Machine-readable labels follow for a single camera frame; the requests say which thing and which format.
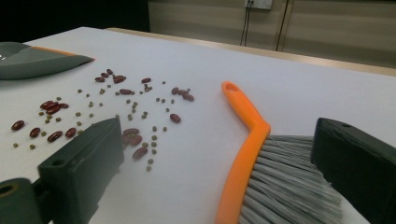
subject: gray bristles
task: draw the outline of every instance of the gray bristles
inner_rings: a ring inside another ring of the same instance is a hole
[[[250,176],[241,224],[341,222],[341,195],[310,162],[312,143],[305,136],[268,137]]]

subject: red kidney bean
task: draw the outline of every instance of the red kidney bean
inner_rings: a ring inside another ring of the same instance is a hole
[[[17,131],[21,129],[24,126],[24,121],[23,120],[18,120],[11,126],[12,131]]]
[[[126,90],[126,89],[120,89],[120,93],[122,95],[130,95],[132,93],[131,90]]]
[[[184,90],[178,90],[177,94],[178,95],[185,95],[185,94],[189,94],[189,92],[188,91],[184,91]]]
[[[59,104],[58,102],[52,102],[52,103],[49,103],[49,104],[47,104],[46,106],[44,106],[43,109],[48,110],[48,109],[50,109],[51,107],[53,107],[53,106],[55,106],[55,105],[58,105],[58,104]]]
[[[174,123],[180,123],[181,118],[177,114],[171,114],[169,116]]]
[[[43,103],[43,104],[40,106],[40,108],[44,109],[44,108],[46,108],[49,104],[52,104],[52,103],[53,103],[53,101],[47,101],[47,102]]]
[[[122,133],[123,133],[123,134],[129,134],[129,133],[138,134],[138,133],[139,133],[139,130],[136,129],[136,128],[125,129]]]
[[[184,94],[183,99],[188,100],[188,101],[194,101],[194,97],[190,94]]]
[[[64,132],[62,132],[62,131],[55,132],[55,133],[53,133],[52,135],[50,135],[50,136],[47,138],[47,141],[49,141],[49,142],[54,142],[56,139],[58,139],[59,137],[61,137],[63,133],[64,133]]]
[[[142,136],[136,135],[129,140],[129,144],[131,144],[133,147],[135,147],[135,146],[139,145],[139,143],[142,142],[142,139],[143,139]]]
[[[67,130],[67,132],[64,134],[64,136],[71,138],[74,137],[74,135],[76,134],[76,128],[70,128],[69,130]]]
[[[174,87],[172,89],[172,94],[176,95],[177,92],[178,92],[178,87]]]
[[[146,78],[142,79],[142,83],[148,83],[150,81],[151,81],[151,78],[149,78],[149,77],[146,77]]]
[[[66,108],[69,108],[69,105],[68,104],[59,104],[59,107],[66,109]]]
[[[102,73],[100,76],[101,77],[108,77],[108,73]]]
[[[47,114],[55,114],[60,109],[61,109],[61,107],[59,105],[55,105],[55,106],[52,106],[51,108],[49,108],[46,113]]]
[[[38,136],[39,133],[40,133],[40,128],[33,128],[32,131],[30,131],[29,136],[35,138]]]
[[[132,158],[137,161],[140,158],[142,158],[146,153],[148,153],[148,149],[146,147],[141,147],[137,151],[134,152],[134,154],[132,155]]]
[[[97,81],[97,82],[105,82],[105,78],[104,77],[96,77],[95,81]]]

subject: white table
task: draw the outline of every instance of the white table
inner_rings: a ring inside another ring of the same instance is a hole
[[[32,140],[29,132],[35,126],[53,133],[80,120],[85,129],[118,114],[122,129],[139,128],[149,143],[153,125],[166,126],[168,131],[155,133],[157,155],[132,161],[134,149],[125,149],[121,172],[107,188],[91,223],[212,223],[228,170],[248,136],[221,93],[225,80],[245,92],[272,125],[272,134],[313,135],[317,119],[324,117],[396,146],[396,77],[154,37],[81,27],[26,43],[96,60],[48,77],[0,81],[0,180],[36,180],[37,165],[68,142],[64,137],[51,144],[46,138]],[[94,82],[107,68],[127,79],[121,84],[109,79]],[[140,95],[144,77],[152,78],[153,91]],[[190,88],[195,101],[173,96],[170,90],[175,86]],[[105,94],[99,94],[101,88]],[[116,96],[114,92],[122,88],[135,90],[136,95]],[[57,96],[70,107],[54,115],[61,122],[53,119],[45,124],[37,115],[38,107]],[[157,103],[157,97],[166,102]],[[133,121],[127,119],[132,105],[126,104],[127,99],[139,103]],[[90,101],[94,107],[88,107]],[[169,120],[166,107],[182,117],[180,124]],[[140,118],[143,111],[148,111],[147,119]],[[76,112],[83,116],[77,118]],[[10,127],[18,119],[24,119],[26,126],[14,133]],[[13,148],[13,143],[20,146]],[[154,163],[148,173],[149,158]],[[346,223],[362,223],[362,217],[344,203]]]

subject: electrical outlet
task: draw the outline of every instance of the electrical outlet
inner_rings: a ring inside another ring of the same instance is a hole
[[[245,7],[271,9],[273,0],[245,0]]]

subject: broom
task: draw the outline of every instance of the broom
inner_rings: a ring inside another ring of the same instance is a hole
[[[313,138],[270,136],[246,95],[232,82],[221,87],[250,134],[224,185],[216,223],[340,223],[341,195],[310,162]]]

